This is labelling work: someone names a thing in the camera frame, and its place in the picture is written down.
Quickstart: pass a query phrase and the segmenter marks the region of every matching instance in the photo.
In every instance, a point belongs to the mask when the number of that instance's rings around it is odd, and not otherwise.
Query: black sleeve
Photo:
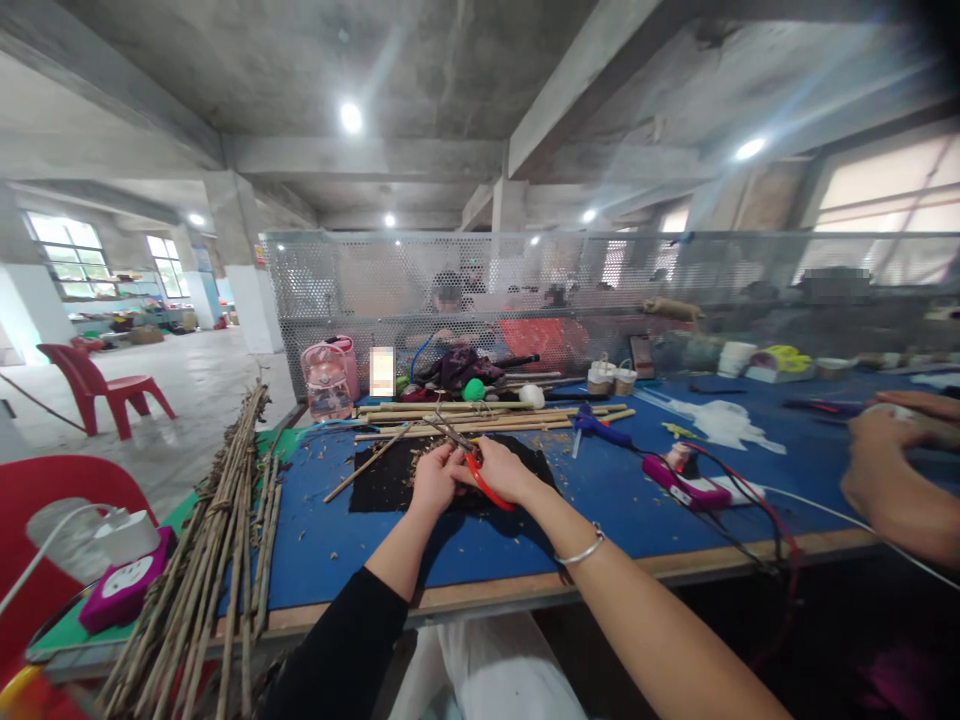
[[[260,717],[369,718],[407,610],[360,568],[287,660]]]

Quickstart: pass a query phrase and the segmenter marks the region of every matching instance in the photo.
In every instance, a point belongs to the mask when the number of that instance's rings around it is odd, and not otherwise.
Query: silver bangle
[[[602,543],[607,538],[607,536],[603,534],[603,530],[600,529],[600,523],[595,522],[593,523],[593,526],[597,529],[597,541],[593,545],[588,547],[579,555],[574,555],[572,558],[562,558],[562,557],[559,557],[558,555],[554,555],[553,559],[556,560],[561,565],[576,565],[578,562],[581,562],[582,560],[586,560],[588,557],[593,555],[597,551],[597,548],[600,547],[600,543]]]

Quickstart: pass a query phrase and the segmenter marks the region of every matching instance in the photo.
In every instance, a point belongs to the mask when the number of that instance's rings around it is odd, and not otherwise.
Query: white ball
[[[520,402],[532,402],[534,410],[541,410],[547,404],[543,390],[536,385],[524,385],[520,388]]]

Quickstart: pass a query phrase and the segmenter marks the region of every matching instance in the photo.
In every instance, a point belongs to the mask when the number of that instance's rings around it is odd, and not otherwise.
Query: pink power strip
[[[746,505],[750,502],[740,489],[727,477],[703,478],[678,481],[674,472],[655,455],[643,458],[643,472],[660,487],[694,512],[712,512],[725,510],[734,505]],[[764,497],[761,488],[745,483],[759,497]]]
[[[139,560],[114,567],[111,565],[80,611],[80,624],[91,635],[109,627],[129,625],[140,614],[150,583],[160,577],[177,545],[173,528],[164,526],[160,545]]]

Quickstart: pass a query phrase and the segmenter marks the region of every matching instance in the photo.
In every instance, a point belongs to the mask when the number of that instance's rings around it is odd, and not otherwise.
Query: red scissors
[[[453,440],[455,445],[459,445],[463,448],[463,451],[467,456],[467,467],[470,468],[470,473],[473,475],[473,479],[477,481],[477,487],[483,491],[483,494],[490,498],[490,501],[501,510],[506,510],[507,512],[513,512],[516,510],[516,505],[513,503],[508,503],[502,497],[497,495],[497,493],[493,491],[493,488],[487,485],[487,483],[484,481],[483,476],[480,475],[480,469],[483,467],[483,456],[480,454],[480,448],[477,447],[476,443],[470,442],[463,435],[454,430],[453,426],[451,426],[447,419],[440,413],[437,413],[435,417],[440,421],[439,423],[434,422],[430,418],[424,418],[424,421],[430,425],[433,425],[437,430]]]

